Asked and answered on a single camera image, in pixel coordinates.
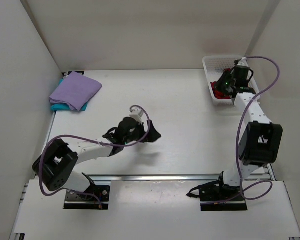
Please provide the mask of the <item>lavender t shirt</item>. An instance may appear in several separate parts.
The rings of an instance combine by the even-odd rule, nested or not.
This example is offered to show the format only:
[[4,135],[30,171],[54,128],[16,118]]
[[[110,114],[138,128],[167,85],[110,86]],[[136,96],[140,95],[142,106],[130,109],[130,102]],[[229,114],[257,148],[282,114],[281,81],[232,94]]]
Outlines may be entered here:
[[49,96],[49,102],[53,105],[65,104],[71,111],[80,111],[102,87],[99,81],[73,71]]

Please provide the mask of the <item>teal t shirt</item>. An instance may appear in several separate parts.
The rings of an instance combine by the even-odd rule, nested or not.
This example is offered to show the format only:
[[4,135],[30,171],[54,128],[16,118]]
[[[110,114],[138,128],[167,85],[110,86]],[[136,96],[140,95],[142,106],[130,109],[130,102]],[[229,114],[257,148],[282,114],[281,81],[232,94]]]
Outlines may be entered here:
[[50,95],[52,111],[85,111],[88,106],[89,82],[83,79],[61,79]]

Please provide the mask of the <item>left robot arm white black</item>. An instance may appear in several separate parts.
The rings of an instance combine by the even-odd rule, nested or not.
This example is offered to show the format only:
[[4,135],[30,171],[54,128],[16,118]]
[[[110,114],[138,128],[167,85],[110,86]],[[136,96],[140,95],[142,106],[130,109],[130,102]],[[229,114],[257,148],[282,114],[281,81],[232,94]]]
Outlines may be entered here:
[[74,171],[75,166],[97,158],[112,157],[131,142],[154,143],[162,137],[151,120],[147,121],[147,125],[149,133],[142,123],[125,117],[117,127],[102,136],[101,140],[106,145],[87,141],[68,144],[62,139],[54,140],[43,158],[43,184],[50,192],[65,188],[76,191],[83,200],[90,200],[95,194],[95,184],[86,174]]

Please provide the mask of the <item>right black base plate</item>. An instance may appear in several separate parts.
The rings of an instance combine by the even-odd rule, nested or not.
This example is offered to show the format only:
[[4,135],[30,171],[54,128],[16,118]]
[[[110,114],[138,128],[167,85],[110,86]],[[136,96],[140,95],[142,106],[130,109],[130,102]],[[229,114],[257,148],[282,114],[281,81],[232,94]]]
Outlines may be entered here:
[[228,186],[215,180],[192,188],[187,197],[199,199],[201,212],[247,211],[246,200],[240,195],[238,186]]

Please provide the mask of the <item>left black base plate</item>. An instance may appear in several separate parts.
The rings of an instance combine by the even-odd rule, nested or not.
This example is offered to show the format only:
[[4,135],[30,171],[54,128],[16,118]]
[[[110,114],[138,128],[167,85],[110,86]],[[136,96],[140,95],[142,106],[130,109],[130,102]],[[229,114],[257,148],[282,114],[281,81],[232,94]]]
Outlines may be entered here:
[[108,210],[110,202],[111,182],[95,181],[93,190],[89,190],[94,196],[67,192],[64,198],[63,208],[65,210]]

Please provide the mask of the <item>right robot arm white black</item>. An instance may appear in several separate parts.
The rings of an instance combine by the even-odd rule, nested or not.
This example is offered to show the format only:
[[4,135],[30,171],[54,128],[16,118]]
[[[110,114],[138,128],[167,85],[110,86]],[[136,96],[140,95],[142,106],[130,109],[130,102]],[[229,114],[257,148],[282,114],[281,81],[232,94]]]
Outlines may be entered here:
[[239,123],[245,126],[244,133],[237,134],[235,164],[221,174],[222,183],[214,188],[220,200],[228,199],[233,193],[232,187],[238,188],[252,172],[277,160],[283,128],[272,123],[260,107],[256,91],[249,87],[253,75],[248,66],[236,65],[224,69],[214,84],[215,90],[231,98],[242,114]]

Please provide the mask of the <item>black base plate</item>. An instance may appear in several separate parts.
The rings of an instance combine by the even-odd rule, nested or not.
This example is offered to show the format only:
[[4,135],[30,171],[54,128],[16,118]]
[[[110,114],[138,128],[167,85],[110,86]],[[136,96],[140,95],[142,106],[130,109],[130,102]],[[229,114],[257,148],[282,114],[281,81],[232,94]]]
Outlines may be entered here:
[[215,180],[192,188],[187,197],[199,199],[201,212],[247,211],[246,200],[240,195],[238,186],[228,186]]
[[64,198],[63,208],[65,210],[108,210],[110,202],[111,182],[95,181],[93,190],[89,190],[94,196],[67,192]]

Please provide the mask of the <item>red t shirt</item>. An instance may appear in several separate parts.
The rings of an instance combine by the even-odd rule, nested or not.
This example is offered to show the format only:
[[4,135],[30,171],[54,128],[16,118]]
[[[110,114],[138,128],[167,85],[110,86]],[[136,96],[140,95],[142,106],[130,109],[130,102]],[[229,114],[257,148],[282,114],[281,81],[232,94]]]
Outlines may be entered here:
[[216,83],[216,81],[210,83],[214,97],[218,100],[230,100],[231,98],[229,96],[226,96],[222,92],[215,89]]

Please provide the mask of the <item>white plastic basket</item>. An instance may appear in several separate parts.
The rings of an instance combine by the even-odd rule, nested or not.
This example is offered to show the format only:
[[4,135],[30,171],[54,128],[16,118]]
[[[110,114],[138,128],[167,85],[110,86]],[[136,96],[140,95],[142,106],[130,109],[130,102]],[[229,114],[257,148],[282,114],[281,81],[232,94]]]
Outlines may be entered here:
[[[217,55],[206,56],[202,59],[204,72],[208,82],[208,88],[212,97],[212,102],[215,106],[232,106],[234,99],[216,99],[212,90],[211,82],[217,82],[221,79],[224,69],[232,69],[235,67],[235,60],[243,58],[239,55]],[[254,79],[254,75],[248,85],[254,88],[255,93],[259,93],[259,88]]]

